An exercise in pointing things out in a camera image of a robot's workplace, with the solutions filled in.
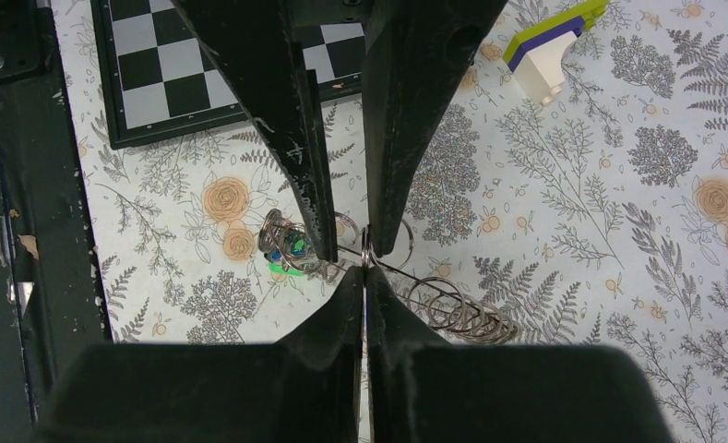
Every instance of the table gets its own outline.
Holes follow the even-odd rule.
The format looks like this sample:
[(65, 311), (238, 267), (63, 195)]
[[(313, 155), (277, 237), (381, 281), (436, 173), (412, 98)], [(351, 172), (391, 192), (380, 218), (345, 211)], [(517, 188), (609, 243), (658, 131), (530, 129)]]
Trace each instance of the table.
[[(502, 53), (576, 3), (512, 1), (485, 39), (416, 176), (406, 269), (500, 306), (519, 341), (627, 349), (679, 441), (728, 443), (728, 1), (612, 0), (541, 109)], [(256, 251), (269, 210), (299, 215), (253, 128), (110, 150), (89, 2), (53, 9), (114, 339), (274, 341), (322, 305), (335, 280)], [(363, 225), (361, 105), (324, 116), (337, 210)]]

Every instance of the blue object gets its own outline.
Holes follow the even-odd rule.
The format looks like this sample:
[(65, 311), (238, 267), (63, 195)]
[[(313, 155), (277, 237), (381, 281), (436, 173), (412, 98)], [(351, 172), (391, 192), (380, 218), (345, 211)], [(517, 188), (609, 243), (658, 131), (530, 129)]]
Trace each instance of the blue object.
[(527, 52), (531, 51), (532, 49), (546, 44), (551, 40), (571, 31), (576, 34), (576, 37), (580, 37), (581, 31), (583, 30), (585, 23), (586, 21), (583, 19), (583, 17), (578, 16), (525, 41), (521, 44), (521, 46), (519, 46), (518, 49), (516, 49), (516, 52), (513, 54), (513, 58), (511, 58), (510, 62), (507, 63), (507, 67), (510, 68), (510, 72), (516, 72), (516, 68), (519, 67), (519, 63), (521, 63), (524, 55), (526, 55)]

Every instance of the white square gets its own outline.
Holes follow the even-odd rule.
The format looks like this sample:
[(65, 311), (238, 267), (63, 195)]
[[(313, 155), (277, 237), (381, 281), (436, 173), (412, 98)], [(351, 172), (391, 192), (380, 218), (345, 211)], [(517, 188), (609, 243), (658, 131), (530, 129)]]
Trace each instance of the white square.
[(117, 20), (111, 26), (117, 55), (137, 53), (157, 46), (151, 14)]
[(203, 59), (200, 58), (200, 48), (195, 39), (165, 44), (158, 47), (157, 52), (160, 55), (163, 81), (176, 80), (203, 72)]
[(328, 50), (325, 44), (304, 49), (304, 62), (306, 69), (314, 69), (317, 73), (317, 83), (323, 83), (334, 79), (334, 68), (328, 58)]
[(171, 0), (149, 0), (149, 7), (151, 12), (160, 12), (166, 9), (173, 9), (173, 3)]
[(363, 37), (364, 28), (361, 23), (341, 23), (339, 25), (322, 25), (320, 30), (323, 32), (323, 40), (326, 43), (340, 42), (349, 40), (353, 37)]
[(206, 91), (209, 93), (209, 103), (211, 109), (230, 106), (238, 103), (233, 91), (222, 79), (219, 71), (209, 71), (204, 73), (206, 76)]
[(171, 118), (162, 83), (122, 91), (127, 128), (151, 125)]

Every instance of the green object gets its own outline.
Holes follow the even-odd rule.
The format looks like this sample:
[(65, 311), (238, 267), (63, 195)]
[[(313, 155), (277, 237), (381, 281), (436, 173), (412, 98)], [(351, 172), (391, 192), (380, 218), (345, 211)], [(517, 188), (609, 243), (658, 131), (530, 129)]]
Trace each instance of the green object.
[(513, 54), (519, 49), (524, 42), (538, 35), (551, 30), (562, 23), (570, 21), (576, 17), (582, 17), (584, 19), (584, 30), (590, 30), (591, 27), (597, 21), (597, 17), (601, 16), (605, 12), (605, 7), (608, 6), (609, 0), (588, 0), (578, 6), (573, 6), (565, 12), (559, 13), (546, 21), (541, 21), (531, 28), (527, 28), (513, 37), (513, 40), (507, 46), (505, 53), (502, 55), (502, 59), (505, 63), (510, 63), (513, 59)]
[(269, 269), (271, 272), (277, 272), (278, 274), (288, 274), (288, 275), (298, 275), (302, 276), (304, 275), (303, 272), (299, 272), (293, 268), (288, 268), (287, 270), (283, 269), (281, 265), (277, 263), (269, 263)]

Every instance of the metal spring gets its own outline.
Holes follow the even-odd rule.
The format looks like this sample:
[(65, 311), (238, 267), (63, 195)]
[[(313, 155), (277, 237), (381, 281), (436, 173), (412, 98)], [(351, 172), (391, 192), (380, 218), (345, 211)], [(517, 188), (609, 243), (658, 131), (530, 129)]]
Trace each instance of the metal spring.
[[(505, 343), (513, 340), (519, 334), (519, 327), (507, 315), (503, 314), (495, 306), (479, 302), (462, 293), (451, 281), (440, 277), (418, 279), (404, 272), (402, 268), (410, 261), (414, 249), (412, 228), (405, 220), (402, 220), (402, 224), (407, 229), (409, 236), (409, 253), (403, 263), (398, 267), (394, 267), (381, 262), (375, 256), (368, 237), (369, 232), (366, 229), (359, 230), (358, 225), (344, 214), (336, 212), (336, 217), (353, 229), (355, 240), (362, 237), (361, 252), (338, 245), (340, 252), (359, 257), (361, 266), (378, 266), (383, 270), (399, 274), (401, 277), (412, 281), (410, 290), (407, 293), (398, 293), (397, 296), (410, 310), (424, 314), (429, 327), (432, 329), (449, 332), (462, 340), (480, 344)], [(294, 223), (285, 219), (279, 210), (271, 210), (260, 229), (258, 249), (266, 254), (267, 258), (269, 254), (273, 256), (275, 252), (278, 253), (277, 256), (281, 256), (281, 265), (285, 270), (295, 269), (309, 276), (322, 274), (322, 278), (327, 281), (332, 280), (328, 278), (330, 267), (335, 268), (337, 271), (334, 277), (340, 271), (346, 270), (341, 264), (318, 259), (311, 251), (311, 246), (307, 248), (306, 253), (303, 255), (294, 254), (292, 246), (288, 244), (288, 239), (296, 233), (304, 234), (304, 226), (301, 223)], [(308, 238), (305, 235), (304, 241), (308, 244)], [(451, 291), (445, 291), (437, 287), (437, 284), (444, 284), (450, 287)], [(419, 292), (418, 288), (421, 286), (435, 291), (436, 295)]]

